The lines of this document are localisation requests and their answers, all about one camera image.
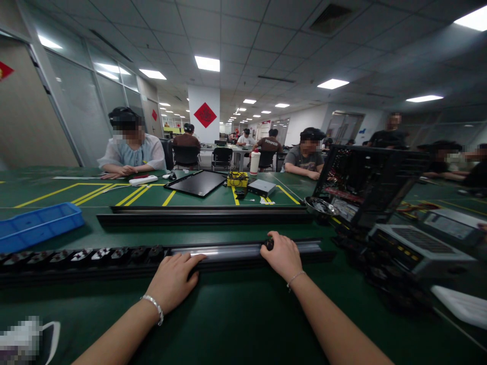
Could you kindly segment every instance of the white pillar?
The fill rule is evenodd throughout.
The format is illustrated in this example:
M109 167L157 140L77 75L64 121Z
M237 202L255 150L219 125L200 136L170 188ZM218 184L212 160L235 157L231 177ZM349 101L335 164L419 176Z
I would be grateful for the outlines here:
M213 143L216 139L220 139L220 89L188 85L188 98L189 120L194 125L194 132L200 142ZM206 127L205 122L202 123L195 116L205 103L216 115L216 118Z

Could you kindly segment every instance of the silver bracelet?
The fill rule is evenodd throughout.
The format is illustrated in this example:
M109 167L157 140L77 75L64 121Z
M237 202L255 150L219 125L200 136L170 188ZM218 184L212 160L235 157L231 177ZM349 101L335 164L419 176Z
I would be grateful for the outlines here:
M160 321L157 322L157 325L160 326L162 324L162 321L164 321L164 313L162 313L162 309L161 309L161 306L159 304L157 304L157 302L155 301L155 299L149 295L144 295L143 297L141 297L141 299L146 299L148 300L149 302L151 302L152 304L154 304L157 308L157 313L159 313L159 317L160 317Z
M294 279L296 279L296 278L297 278L299 275L301 275L301 274L306 274L306 273L305 273L304 271L300 271L300 272L298 272L296 275L294 275L294 276L291 278L291 280L289 280L288 285L287 285L287 287L288 287L288 289L289 289L289 292L291 292L291 287L290 287L291 283L293 282L293 280L294 280Z

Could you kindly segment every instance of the brown shirt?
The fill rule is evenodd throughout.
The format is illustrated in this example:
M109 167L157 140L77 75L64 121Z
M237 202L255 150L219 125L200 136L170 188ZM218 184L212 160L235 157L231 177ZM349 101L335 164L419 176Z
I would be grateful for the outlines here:
M173 145L178 145L182 147L198 147L201 148L198 138L192 136L191 134L180 134L174 137L172 140Z
M257 142L257 146L259 146L261 151L271 151L271 152L279 152L283 151L283 147L277 141L275 137L264 137L261 138L260 141Z

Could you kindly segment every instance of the yellow component box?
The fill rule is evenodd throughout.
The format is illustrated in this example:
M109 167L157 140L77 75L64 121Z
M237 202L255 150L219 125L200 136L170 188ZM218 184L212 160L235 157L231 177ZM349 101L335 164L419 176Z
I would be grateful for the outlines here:
M227 176L227 185L236 188L246 188L249 182L249 176L246 172L229 172Z

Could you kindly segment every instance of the blue plastic tray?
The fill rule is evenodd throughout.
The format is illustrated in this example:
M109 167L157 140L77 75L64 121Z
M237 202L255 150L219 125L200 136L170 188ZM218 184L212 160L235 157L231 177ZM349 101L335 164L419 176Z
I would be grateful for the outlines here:
M0 252L22 251L84 224L81 209L71 203L24 213L0 221Z

